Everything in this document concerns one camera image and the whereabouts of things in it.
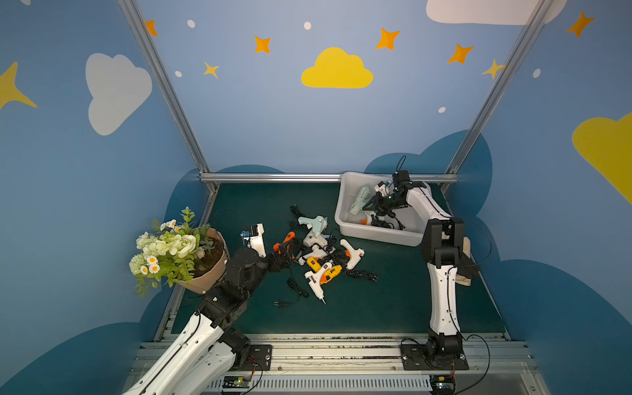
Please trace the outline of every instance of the metal rail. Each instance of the metal rail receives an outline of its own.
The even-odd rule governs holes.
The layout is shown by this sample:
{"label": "metal rail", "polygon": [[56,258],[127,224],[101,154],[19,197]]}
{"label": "metal rail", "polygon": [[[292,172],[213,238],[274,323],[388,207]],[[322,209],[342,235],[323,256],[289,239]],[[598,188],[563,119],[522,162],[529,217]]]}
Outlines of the metal rail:
{"label": "metal rail", "polygon": [[140,8],[138,7],[136,0],[118,0],[118,3],[123,10],[123,14],[125,14],[125,18],[130,25],[131,31],[136,37],[138,45],[143,51],[143,55],[145,55],[145,59],[154,74],[162,94],[164,95],[167,105],[173,114],[173,118],[176,120],[178,128],[180,128],[180,132],[182,132],[182,136],[185,138],[186,145],[189,147],[189,151],[191,151],[195,164],[201,172],[208,172],[209,165],[204,159],[202,148],[200,148],[200,144],[195,137],[193,128],[186,118],[185,110],[182,108],[182,105],[178,100],[176,91],[173,89],[171,81],[169,81],[167,70],[160,59],[160,55],[158,55],[158,50],[154,45],[154,41],[147,31],[145,19],[140,12]]}
{"label": "metal rail", "polygon": [[[501,69],[500,76],[495,80],[492,88],[490,89],[483,106],[478,111],[478,114],[474,118],[470,129],[468,129],[461,145],[457,149],[450,165],[446,169],[447,174],[456,174],[465,161],[465,157],[470,153],[470,150],[474,146],[478,136],[483,131],[483,128],[487,124],[487,121],[491,118],[494,109],[501,101],[502,95],[507,90],[511,80],[518,71],[518,68],[526,58],[526,54],[531,49],[531,46],[538,37],[538,34],[544,26],[544,20],[551,4],[554,0],[540,0],[535,6],[533,13],[529,17],[525,28],[520,33],[518,40],[514,47],[511,49],[507,60],[505,61],[505,67]],[[442,186],[442,190],[445,191],[447,185]]]}
{"label": "metal rail", "polygon": [[[378,174],[390,178],[390,174]],[[310,173],[200,173],[200,180],[205,183],[339,183],[342,174],[310,174]],[[413,181],[427,183],[455,183],[456,174],[411,174]]]}

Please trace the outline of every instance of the white glue gun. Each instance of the white glue gun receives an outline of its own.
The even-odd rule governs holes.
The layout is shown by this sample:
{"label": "white glue gun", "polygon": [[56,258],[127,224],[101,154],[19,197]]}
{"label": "white glue gun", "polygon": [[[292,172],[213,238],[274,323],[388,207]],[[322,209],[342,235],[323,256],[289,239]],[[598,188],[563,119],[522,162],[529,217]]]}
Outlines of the white glue gun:
{"label": "white glue gun", "polygon": [[318,244],[312,245],[312,252],[307,253],[298,259],[298,263],[302,266],[307,262],[307,258],[324,258],[328,255],[328,253],[323,250]]}
{"label": "white glue gun", "polygon": [[334,264],[331,261],[329,261],[325,263],[323,266],[321,266],[318,272],[314,273],[310,270],[307,273],[305,273],[305,278],[307,279],[307,281],[309,281],[310,288],[314,292],[314,295],[316,295],[318,299],[322,300],[323,303],[325,303],[325,293],[322,291],[322,288],[320,287],[320,278],[322,277],[323,274],[325,274],[325,271],[331,269],[333,265]]}
{"label": "white glue gun", "polygon": [[316,236],[313,230],[311,230],[307,234],[307,236],[305,236],[305,239],[303,239],[303,244],[307,247],[311,247],[314,244],[318,244],[319,247],[325,248],[327,246],[327,239],[325,239],[322,236],[322,234],[319,234],[318,236]]}
{"label": "white glue gun", "polygon": [[311,229],[314,235],[319,237],[327,227],[327,218],[323,216],[317,216],[316,218],[299,217],[298,223],[307,225],[307,229]]}
{"label": "white glue gun", "polygon": [[349,242],[345,239],[340,240],[340,245],[347,249],[347,256],[349,257],[349,262],[347,262],[347,269],[351,270],[355,267],[355,265],[358,264],[360,258],[364,256],[364,250],[354,250]]}
{"label": "white glue gun", "polygon": [[356,200],[353,202],[351,208],[349,209],[351,215],[357,215],[357,213],[362,210],[362,207],[364,207],[364,205],[367,204],[369,200],[371,200],[371,197],[371,190],[369,189],[368,184],[360,188]]}

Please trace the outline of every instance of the cable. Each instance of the cable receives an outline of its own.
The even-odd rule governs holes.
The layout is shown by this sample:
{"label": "cable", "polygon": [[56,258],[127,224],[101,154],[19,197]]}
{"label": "cable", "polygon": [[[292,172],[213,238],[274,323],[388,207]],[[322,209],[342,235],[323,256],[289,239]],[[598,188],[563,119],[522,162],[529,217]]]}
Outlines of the cable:
{"label": "cable", "polygon": [[181,343],[180,347],[176,350],[175,353],[173,353],[171,355],[171,357],[169,357],[169,359],[167,360],[167,362],[165,362],[165,364],[160,368],[160,370],[158,370],[158,373],[156,373],[151,380],[149,380],[149,382],[147,383],[147,385],[145,386],[145,388],[143,388],[142,391],[140,391],[140,394],[144,394],[145,391],[147,391],[147,388],[149,387],[149,385],[151,385],[151,383],[154,382],[155,378],[158,377],[160,375],[160,373],[162,373],[162,371],[167,367],[167,365],[169,364],[169,362],[171,362],[171,360],[173,359],[174,356],[176,356],[180,350],[182,349],[182,346],[187,344],[189,342],[189,340],[191,340],[191,338],[193,337],[193,335],[197,332],[198,328],[200,327],[200,323],[202,321],[202,313],[200,313],[200,309],[196,308],[195,309],[196,312],[198,313],[198,324],[195,326],[195,330],[193,330],[193,332],[189,335],[189,337],[185,340],[184,343]]}
{"label": "cable", "polygon": [[259,365],[258,362],[255,362],[254,365],[258,366],[261,369],[261,374],[259,375],[259,380],[257,380],[257,382],[255,383],[255,385],[253,387],[251,387],[249,390],[247,390],[246,392],[244,392],[242,395],[246,395],[247,393],[249,393],[250,391],[254,390],[255,388],[257,388],[257,386],[259,385],[259,382],[261,381],[261,378],[264,376],[264,368]]}
{"label": "cable", "polygon": [[354,269],[342,269],[342,273],[354,279],[364,279],[366,281],[377,281],[379,277],[377,274],[369,270],[354,270]]}
{"label": "cable", "polygon": [[284,300],[277,300],[274,302],[275,306],[278,307],[286,307],[286,306],[290,306],[293,305],[294,303],[296,303],[301,296],[304,298],[308,298],[310,296],[310,294],[305,291],[303,288],[301,288],[298,283],[296,282],[296,279],[294,279],[294,272],[292,271],[292,263],[294,262],[294,260],[291,258],[291,255],[289,254],[289,251],[287,250],[287,248],[280,248],[279,251],[283,250],[283,252],[285,253],[285,255],[287,256],[288,260],[289,260],[289,273],[290,273],[290,278],[287,281],[288,286],[295,290],[298,293],[298,296],[296,297],[296,300],[293,302],[288,302],[288,301],[284,301]]}
{"label": "cable", "polygon": [[243,224],[244,224],[245,226],[248,226],[248,223],[247,223],[247,222],[246,222],[246,220],[245,220],[245,219],[241,216],[241,214],[240,214],[240,213],[238,213],[237,211],[235,211],[235,210],[231,210],[231,209],[221,209],[221,210],[215,211],[215,214],[213,214],[213,216],[211,217],[211,219],[210,219],[210,222],[209,222],[209,223],[210,223],[210,224],[215,224],[215,222],[214,222],[214,220],[215,220],[215,216],[216,216],[216,215],[218,215],[218,214],[219,214],[220,212],[222,212],[222,211],[230,211],[230,212],[234,212],[235,214],[237,214],[237,215],[239,216],[239,218],[241,218],[241,220],[243,221]]}
{"label": "cable", "polygon": [[334,231],[338,231],[340,238],[343,238],[343,234],[340,233],[340,229],[338,228],[332,229],[328,235],[329,237],[327,238],[327,245],[323,248],[323,250],[325,250],[327,253],[331,253],[331,250],[333,250],[334,248],[334,244],[336,244],[337,242],[337,239],[334,237]]}
{"label": "cable", "polygon": [[406,162],[406,156],[405,155],[403,155],[401,158],[399,158],[399,162],[397,162],[397,166],[395,166],[395,172],[398,172],[398,171],[401,170],[401,168],[404,166],[404,162]]}
{"label": "cable", "polygon": [[298,283],[294,279],[294,274],[293,273],[292,273],[292,277],[290,277],[288,279],[288,286],[298,293],[298,296],[296,297],[296,300],[292,301],[292,302],[288,302],[288,301],[284,301],[284,300],[277,300],[277,301],[274,302],[275,306],[278,306],[278,307],[290,306],[290,305],[293,305],[294,303],[296,303],[301,298],[301,296],[304,297],[304,298],[308,298],[310,296],[310,294],[308,294],[303,288],[301,288],[298,285]]}
{"label": "cable", "polygon": [[[459,328],[456,327],[456,323],[454,322],[454,317],[452,317],[452,308],[450,307],[450,270],[452,270],[452,269],[456,269],[456,268],[455,267],[451,267],[447,271],[447,287],[446,287],[447,288],[447,311],[450,313],[450,318],[452,319],[452,325],[454,325],[454,328],[456,329],[456,334],[463,338],[463,334],[461,333]],[[460,391],[455,392],[453,395],[460,394],[463,391],[467,391],[470,388],[472,388],[473,386],[475,386],[478,383],[480,383],[485,378],[485,375],[487,375],[487,372],[489,371],[489,365],[491,365],[491,363],[492,363],[492,353],[489,351],[489,345],[487,344],[485,339],[483,339],[483,337],[473,333],[473,334],[469,335],[467,337],[467,339],[465,339],[465,341],[470,340],[470,337],[472,337],[472,336],[476,336],[479,339],[481,339],[483,341],[483,343],[485,343],[485,347],[487,347],[487,369],[485,369],[485,373],[483,373],[483,375],[481,376],[481,378],[477,382],[475,382],[474,384],[472,384],[469,387],[466,387],[466,388],[464,388],[464,389],[462,389]]]}
{"label": "cable", "polygon": [[488,233],[486,230],[484,230],[484,229],[483,229],[483,227],[482,227],[481,225],[477,224],[475,221],[473,221],[473,220],[471,220],[471,219],[469,219],[469,218],[466,218],[466,217],[453,217],[453,218],[458,218],[458,219],[467,219],[468,221],[470,221],[470,222],[471,222],[471,223],[473,223],[474,225],[478,226],[478,227],[480,228],[480,230],[482,230],[482,231],[485,233],[485,235],[487,236],[487,240],[489,241],[489,252],[487,253],[486,258],[485,258],[485,259],[483,259],[482,261],[480,261],[480,262],[479,262],[479,263],[477,263],[477,264],[473,264],[473,265],[463,265],[463,266],[465,266],[465,267],[472,267],[472,266],[482,265],[482,264],[483,264],[486,260],[488,260],[488,259],[489,259],[489,257],[491,257],[491,256],[492,256],[492,249],[493,249],[493,247],[494,247],[494,245],[492,244],[492,238],[489,236],[489,233]]}
{"label": "cable", "polygon": [[483,339],[481,336],[479,336],[479,335],[477,335],[477,334],[473,333],[473,334],[469,335],[469,336],[468,336],[468,338],[467,338],[467,339],[465,339],[465,340],[466,340],[466,341],[467,341],[467,340],[470,340],[470,337],[472,337],[472,336],[476,336],[476,337],[478,337],[479,339],[481,339],[481,340],[485,343],[485,347],[487,347],[487,369],[485,369],[485,373],[483,373],[483,375],[481,376],[481,378],[480,378],[477,382],[475,382],[474,384],[472,384],[472,385],[471,385],[471,386],[469,386],[469,387],[465,387],[464,389],[461,389],[461,390],[456,391],[453,395],[457,395],[457,394],[460,394],[460,393],[462,393],[462,392],[465,392],[465,391],[469,390],[470,388],[472,388],[473,386],[475,386],[475,385],[477,385],[478,383],[480,383],[481,381],[483,381],[483,379],[485,378],[485,375],[487,375],[487,372],[489,371],[489,365],[490,365],[490,364],[491,364],[491,362],[492,362],[492,354],[489,352],[489,345],[487,344],[487,342],[485,341],[485,339]]}

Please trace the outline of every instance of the white robotic arm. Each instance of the white robotic arm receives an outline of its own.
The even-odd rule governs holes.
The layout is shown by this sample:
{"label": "white robotic arm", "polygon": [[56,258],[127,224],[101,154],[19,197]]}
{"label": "white robotic arm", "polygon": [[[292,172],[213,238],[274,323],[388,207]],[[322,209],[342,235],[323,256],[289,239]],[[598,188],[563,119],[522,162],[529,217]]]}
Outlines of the white robotic arm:
{"label": "white robotic arm", "polygon": [[217,343],[224,331],[211,324],[211,320],[195,312],[180,336],[125,395],[199,394],[230,369],[235,354],[229,346]]}
{"label": "white robotic arm", "polygon": [[231,367],[246,363],[250,340],[230,327],[267,273],[263,233],[261,224],[242,232],[247,247],[228,260],[178,338],[124,395],[199,395]]}
{"label": "white robotic arm", "polygon": [[[411,189],[406,195],[406,203],[413,207],[417,214],[428,223],[431,219],[446,220],[451,216],[432,198],[430,186],[419,186]],[[437,267],[428,263],[430,287],[432,292],[432,315],[430,329],[435,333],[454,336],[461,332],[456,316],[456,268],[453,265]]]}
{"label": "white robotic arm", "polygon": [[378,191],[363,210],[375,211],[377,216],[396,218],[393,210],[413,207],[426,223],[421,248],[422,258],[430,272],[432,292],[432,316],[424,348],[426,368],[432,370],[441,366],[440,362],[455,359],[460,368],[467,368],[454,292],[457,270],[470,265],[463,265],[464,262],[471,263],[463,253],[463,220],[453,218],[443,210],[432,198],[430,186],[421,181],[411,181],[408,171],[396,171],[389,191],[383,192]]}

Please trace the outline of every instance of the yellow cloud decal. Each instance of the yellow cloud decal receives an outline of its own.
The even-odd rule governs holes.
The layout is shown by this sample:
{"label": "yellow cloud decal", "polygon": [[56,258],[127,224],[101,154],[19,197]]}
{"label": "yellow cloud decal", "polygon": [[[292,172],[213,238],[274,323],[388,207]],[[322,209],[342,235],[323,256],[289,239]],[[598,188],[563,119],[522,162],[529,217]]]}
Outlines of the yellow cloud decal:
{"label": "yellow cloud decal", "polygon": [[592,118],[573,132],[577,152],[632,203],[632,112],[619,121]]}
{"label": "yellow cloud decal", "polygon": [[312,88],[365,88],[373,81],[373,73],[364,68],[359,56],[332,47],[318,55],[316,64],[303,72],[301,81]]}

